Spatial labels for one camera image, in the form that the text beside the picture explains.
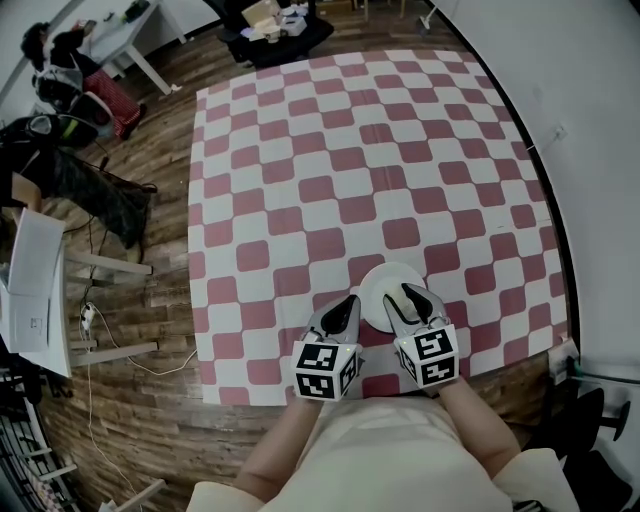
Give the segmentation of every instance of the desk leg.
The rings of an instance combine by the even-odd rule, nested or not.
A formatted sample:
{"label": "desk leg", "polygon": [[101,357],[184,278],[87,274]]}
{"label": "desk leg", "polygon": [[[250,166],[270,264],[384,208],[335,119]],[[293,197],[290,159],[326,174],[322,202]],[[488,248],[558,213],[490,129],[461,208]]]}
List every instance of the desk leg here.
{"label": "desk leg", "polygon": [[106,361],[114,361],[125,357],[139,356],[147,352],[155,352],[158,350],[158,344],[139,343],[137,345],[129,345],[128,347],[110,348],[108,350],[97,350],[86,354],[72,355],[71,364],[73,366],[86,366],[88,364],[104,363]]}
{"label": "desk leg", "polygon": [[85,265],[108,268],[110,270],[118,270],[120,272],[131,272],[132,274],[143,274],[148,276],[153,273],[153,267],[150,265],[129,263],[128,261],[105,258],[104,256],[97,256],[89,253],[65,251],[65,259],[75,263],[84,263]]}
{"label": "desk leg", "polygon": [[97,346],[98,346],[98,342],[96,340],[69,342],[69,348],[71,350],[81,350],[83,348],[96,348]]}
{"label": "desk leg", "polygon": [[40,480],[41,482],[48,482],[49,480],[53,480],[56,477],[62,476],[66,473],[70,473],[71,471],[75,471],[76,469],[78,469],[78,466],[76,466],[75,464],[71,464],[70,466],[67,466],[61,469],[56,469],[51,473],[45,473],[44,475],[40,475],[38,476],[38,480]]}
{"label": "desk leg", "polygon": [[102,279],[89,279],[88,277],[67,276],[67,283],[83,284],[94,288],[106,288],[113,283]]}
{"label": "desk leg", "polygon": [[147,62],[147,59],[145,59],[144,56],[138,50],[136,50],[133,45],[127,47],[124,52],[129,57],[131,57],[131,60],[133,62],[140,66],[140,69],[144,71],[144,73],[149,78],[151,78],[151,81],[158,86],[158,89],[160,89],[165,95],[171,94],[171,87],[169,87],[167,82],[162,79],[162,77],[156,72],[156,70],[153,69],[151,64]]}
{"label": "desk leg", "polygon": [[131,510],[137,509],[140,505],[143,505],[148,500],[150,500],[152,496],[154,496],[155,494],[158,494],[166,486],[167,484],[164,480],[156,480],[144,491],[142,491],[139,494],[136,494],[129,501],[120,505],[116,509],[116,512],[130,512]]}
{"label": "desk leg", "polygon": [[164,16],[164,19],[167,20],[167,23],[171,25],[171,30],[173,30],[176,36],[178,36],[180,43],[182,44],[186,43],[187,38],[184,37],[184,32],[182,32],[182,29],[180,28],[180,25],[176,21],[176,18],[173,16],[171,9],[169,9],[169,7],[166,5],[165,2],[160,2],[160,12]]}
{"label": "desk leg", "polygon": [[124,66],[120,65],[118,62],[118,57],[113,59],[109,64],[113,66],[113,69],[118,73],[122,78],[127,76],[127,72],[124,70]]}

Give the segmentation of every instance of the person's hand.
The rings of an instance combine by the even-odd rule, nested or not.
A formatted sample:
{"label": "person's hand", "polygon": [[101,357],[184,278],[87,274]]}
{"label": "person's hand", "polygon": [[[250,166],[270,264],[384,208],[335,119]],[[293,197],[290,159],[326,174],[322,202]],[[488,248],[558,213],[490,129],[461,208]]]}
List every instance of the person's hand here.
{"label": "person's hand", "polygon": [[293,400],[291,400],[291,402],[289,402],[288,407],[297,407],[311,413],[316,413],[322,410],[323,405],[324,402],[322,400],[311,400],[308,398],[296,396],[293,398]]}
{"label": "person's hand", "polygon": [[436,395],[439,395],[440,392],[448,388],[449,386],[453,386],[459,383],[462,380],[462,377],[456,377],[453,380],[448,380],[447,382],[443,382],[442,384],[436,384],[435,386],[429,386],[428,388],[422,388],[422,391],[429,397],[434,398]]}
{"label": "person's hand", "polygon": [[87,21],[87,24],[84,26],[84,37],[91,35],[93,29],[96,28],[97,23],[94,20]]}

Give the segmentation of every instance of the person's arm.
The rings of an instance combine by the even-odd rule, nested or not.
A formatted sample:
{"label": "person's arm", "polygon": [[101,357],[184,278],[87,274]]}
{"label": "person's arm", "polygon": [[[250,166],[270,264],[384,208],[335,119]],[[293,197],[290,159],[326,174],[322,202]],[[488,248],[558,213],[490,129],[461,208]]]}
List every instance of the person's arm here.
{"label": "person's arm", "polygon": [[253,449],[233,486],[264,503],[275,498],[291,478],[321,409],[322,402],[295,398]]}
{"label": "person's arm", "polygon": [[91,32],[93,32],[93,29],[96,28],[96,25],[97,23],[93,20],[87,21],[87,24],[82,29],[84,32],[84,37],[89,37],[91,35]]}
{"label": "person's arm", "polygon": [[11,199],[27,205],[27,208],[34,212],[42,210],[42,192],[40,188],[17,172],[12,173],[11,177]]}
{"label": "person's arm", "polygon": [[77,50],[82,46],[84,37],[85,37],[84,29],[70,30],[69,32],[62,32],[54,38],[53,45],[56,50],[64,50],[64,51]]}
{"label": "person's arm", "polygon": [[520,445],[507,424],[462,378],[440,390],[466,450],[482,464],[490,478],[520,453]]}

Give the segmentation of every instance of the white wall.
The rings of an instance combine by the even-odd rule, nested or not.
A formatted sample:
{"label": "white wall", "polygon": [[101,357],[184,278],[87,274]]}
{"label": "white wall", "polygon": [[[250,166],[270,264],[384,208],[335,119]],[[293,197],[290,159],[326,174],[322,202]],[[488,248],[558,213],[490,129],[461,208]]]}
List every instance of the white wall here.
{"label": "white wall", "polygon": [[[571,246],[585,365],[640,378],[640,15],[627,0],[439,3],[541,151]],[[567,136],[549,144],[559,124]],[[638,490],[634,396],[627,432],[608,447]]]}
{"label": "white wall", "polygon": [[[102,20],[111,10],[123,12],[131,0],[0,0],[0,89],[22,59],[20,42],[25,30],[38,21],[51,21],[62,9],[68,8],[61,20],[52,24],[52,31],[70,29],[78,19]],[[180,28],[191,32],[218,20],[218,16],[202,0],[165,0]],[[175,34],[158,13],[154,13],[136,40],[138,49],[147,54],[175,39]],[[31,86],[30,65],[20,72],[6,96],[0,96],[0,119],[10,122],[28,115],[37,97]]]}

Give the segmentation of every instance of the white shirt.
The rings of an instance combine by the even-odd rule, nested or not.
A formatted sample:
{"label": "white shirt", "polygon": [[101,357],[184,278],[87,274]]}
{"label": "white shirt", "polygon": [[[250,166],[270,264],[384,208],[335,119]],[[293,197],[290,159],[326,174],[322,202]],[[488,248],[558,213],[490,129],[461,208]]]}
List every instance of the white shirt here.
{"label": "white shirt", "polygon": [[187,512],[510,512],[528,500],[579,510],[552,450],[521,453],[492,481],[432,400],[374,398],[327,409],[297,471],[269,503],[202,482]]}

